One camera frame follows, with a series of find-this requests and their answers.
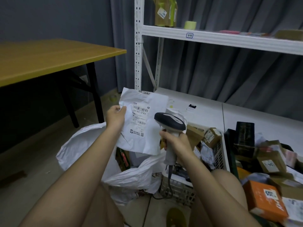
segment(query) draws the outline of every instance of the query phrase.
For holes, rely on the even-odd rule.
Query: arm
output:
[[[186,168],[196,195],[214,226],[259,227],[259,223],[212,176],[191,150],[186,134],[175,137],[165,131],[160,135],[169,141]]]
[[[81,226],[124,124],[126,107],[111,107],[105,131],[45,192],[20,226]]]

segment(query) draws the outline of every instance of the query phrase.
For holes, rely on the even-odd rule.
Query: yellow tabletop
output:
[[[65,39],[0,44],[0,87],[126,53]]]

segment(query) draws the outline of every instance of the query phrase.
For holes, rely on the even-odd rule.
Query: hand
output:
[[[165,130],[160,131],[159,134],[165,139],[165,150],[167,147],[166,142],[170,142],[174,151],[179,157],[184,156],[184,154],[193,154],[186,134],[181,133],[179,137],[175,137],[172,134],[166,132]]]
[[[125,112],[126,106],[123,106],[121,110],[119,105],[112,106],[106,113],[106,128],[120,133],[124,125]]]

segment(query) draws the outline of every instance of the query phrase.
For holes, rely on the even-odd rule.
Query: barcode scanner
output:
[[[185,123],[174,115],[164,112],[157,112],[154,115],[154,119],[160,126],[165,128],[166,131],[171,133],[173,136],[179,137],[180,133],[186,130]],[[164,164],[173,166],[176,164],[176,160],[177,160],[177,155],[173,151],[172,145],[169,142],[167,142]]]

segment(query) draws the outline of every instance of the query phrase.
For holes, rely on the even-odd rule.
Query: electrical outlet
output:
[[[80,76],[80,79],[83,80],[85,83],[89,83],[89,80],[87,78],[87,75],[84,75],[84,76]]]

